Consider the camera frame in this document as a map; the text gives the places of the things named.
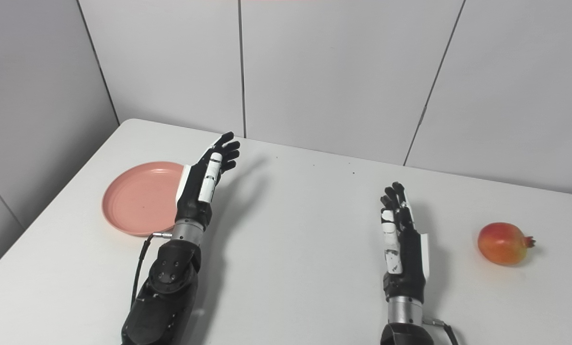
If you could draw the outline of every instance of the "black robotic finger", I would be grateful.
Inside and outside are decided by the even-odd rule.
[[[400,225],[403,230],[416,232],[413,226],[412,212],[407,206],[400,208]]]
[[[407,197],[405,196],[405,187],[398,183],[398,182],[393,182],[393,190],[395,190],[395,193],[397,194],[397,197],[399,199],[399,204],[403,205],[403,203],[407,204]]]
[[[386,209],[395,210],[395,206],[393,206],[393,202],[386,195],[382,195],[382,197],[380,198],[380,201],[382,201],[382,205],[384,205],[384,207],[385,207],[385,209],[382,209],[382,212],[384,212],[384,210],[386,210]]]
[[[233,132],[224,133],[220,137],[220,139],[216,140],[216,143],[214,144],[214,146],[221,147],[224,144],[226,144],[227,142],[233,140],[233,138],[235,138],[235,134]]]
[[[236,159],[236,158],[239,157],[239,156],[240,156],[240,151],[238,151],[238,150],[231,151],[231,152],[226,153],[226,154],[224,155],[224,157],[222,158],[222,161],[223,161],[223,162],[228,162],[229,160]]]
[[[241,143],[238,141],[229,142],[229,144],[226,144],[224,147],[222,147],[222,151],[224,153],[228,153],[237,150],[238,148],[240,148],[240,146]]]
[[[229,160],[228,162],[222,164],[221,170],[223,172],[229,171],[229,170],[233,169],[236,165],[237,165],[237,162],[235,162],[234,160]]]
[[[393,204],[393,210],[395,211],[398,210],[399,199],[397,198],[395,190],[391,186],[387,186],[386,188],[384,188],[384,192],[386,193],[386,196],[389,197],[391,203]]]

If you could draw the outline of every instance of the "robotic hand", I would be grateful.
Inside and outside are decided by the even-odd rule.
[[[185,327],[196,297],[201,268],[201,238],[211,221],[211,200],[223,172],[235,167],[240,143],[232,132],[222,135],[193,166],[185,166],[177,188],[177,214],[171,233],[154,233],[142,247],[131,310],[122,327],[123,345],[169,345]],[[161,245],[149,277],[137,293],[141,262],[154,236]]]
[[[389,302],[389,323],[380,343],[433,345],[430,334],[422,328],[424,285],[429,277],[428,238],[415,228],[405,188],[393,183],[384,192],[380,201],[384,204],[384,292]]]

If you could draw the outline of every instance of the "panel seam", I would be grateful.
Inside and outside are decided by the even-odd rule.
[[[18,225],[20,225],[20,228],[24,231],[26,230],[26,228],[22,225],[22,223],[20,222],[20,220],[17,218],[16,214],[14,214],[14,211],[12,211],[12,209],[10,208],[9,205],[7,205],[7,203],[5,202],[5,199],[3,199],[3,197],[0,194],[0,200],[3,203],[3,205],[5,206],[5,208],[10,212],[11,216],[13,217],[13,219],[16,221],[16,223],[18,223]]]
[[[458,10],[457,19],[455,20],[454,26],[452,27],[452,32],[450,33],[450,37],[448,38],[448,44],[446,44],[444,54],[442,55],[441,60],[439,61],[439,66],[437,67],[437,73],[435,73],[435,78],[433,79],[433,83],[431,84],[431,89],[429,90],[429,94],[426,97],[426,102],[424,102],[424,107],[422,108],[422,113],[420,114],[420,119],[418,120],[418,125],[416,126],[416,130],[413,132],[412,141],[409,143],[409,148],[407,149],[407,154],[405,156],[405,160],[403,161],[403,166],[407,164],[407,159],[409,159],[409,154],[412,151],[413,142],[416,140],[416,136],[418,135],[418,130],[420,129],[420,125],[422,124],[422,120],[424,120],[424,114],[426,114],[426,108],[429,105],[429,100],[431,100],[431,94],[433,94],[433,89],[435,89],[435,83],[437,83],[437,77],[439,77],[439,72],[441,71],[441,67],[444,65],[446,54],[448,54],[450,43],[452,43],[452,37],[454,37],[454,32],[457,30],[458,21],[461,18],[461,14],[463,13],[465,2],[467,2],[467,0],[463,0],[461,8]]]
[[[243,29],[241,21],[241,0],[237,0],[237,10],[238,10],[239,26],[240,26],[241,113],[243,116],[244,138],[247,138],[246,80],[244,78],[244,39],[243,39]]]
[[[88,35],[88,40],[91,42],[92,52],[95,56],[96,65],[98,66],[98,71],[101,74],[101,79],[103,80],[103,85],[105,86],[105,91],[107,92],[107,97],[109,99],[109,104],[111,105],[111,110],[114,112],[115,122],[120,126],[120,118],[118,118],[118,114],[115,112],[114,101],[111,98],[111,93],[109,92],[109,88],[107,87],[107,81],[105,80],[105,74],[103,73],[103,68],[101,67],[101,62],[98,61],[98,55],[96,54],[96,48],[94,46],[94,42],[92,41],[91,32],[88,29],[88,23],[86,22],[86,18],[84,17],[84,11],[82,10],[82,5],[80,4],[80,0],[76,0],[78,3],[78,9],[80,10],[80,16],[82,16],[82,22],[84,22],[84,28],[86,30],[86,34]]]

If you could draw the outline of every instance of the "pomegranate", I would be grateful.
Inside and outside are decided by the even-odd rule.
[[[526,251],[535,245],[533,236],[525,237],[510,223],[490,223],[480,230],[478,248],[490,262],[514,265],[521,262]]]

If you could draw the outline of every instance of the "black cable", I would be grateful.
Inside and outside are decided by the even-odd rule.
[[[446,334],[448,334],[448,338],[450,338],[450,342],[452,343],[452,345],[458,345],[457,337],[454,336],[454,331],[452,330],[452,327],[444,324],[444,331],[446,332]]]
[[[137,271],[135,271],[135,282],[133,282],[133,297],[131,298],[131,309],[133,308],[133,303],[137,298],[137,284],[139,284],[139,273],[141,273],[141,265],[143,264],[143,259],[146,257],[146,252],[150,248],[150,241],[154,237],[154,234],[148,236],[148,239],[143,242],[141,247],[141,253],[139,253],[139,264],[137,264]]]

